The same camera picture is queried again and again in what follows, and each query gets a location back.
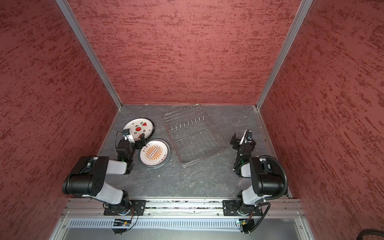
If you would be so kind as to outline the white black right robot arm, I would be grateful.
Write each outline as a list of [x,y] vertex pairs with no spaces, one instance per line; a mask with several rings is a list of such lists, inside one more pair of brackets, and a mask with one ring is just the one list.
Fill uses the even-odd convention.
[[235,210],[246,216],[269,200],[276,200],[288,193],[288,176],[282,164],[270,155],[252,156],[256,142],[246,130],[241,138],[233,135],[230,145],[237,151],[233,166],[240,178],[251,179],[251,186],[237,195]]

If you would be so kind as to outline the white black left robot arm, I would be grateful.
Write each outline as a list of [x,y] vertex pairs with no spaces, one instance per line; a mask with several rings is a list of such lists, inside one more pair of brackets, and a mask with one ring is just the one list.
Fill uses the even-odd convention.
[[105,156],[80,157],[63,183],[63,193],[100,201],[107,211],[115,215],[133,214],[135,208],[128,193],[112,187],[105,182],[105,178],[106,175],[129,175],[134,166],[135,150],[145,145],[145,134],[139,135],[137,141],[128,135],[116,145],[117,160]]

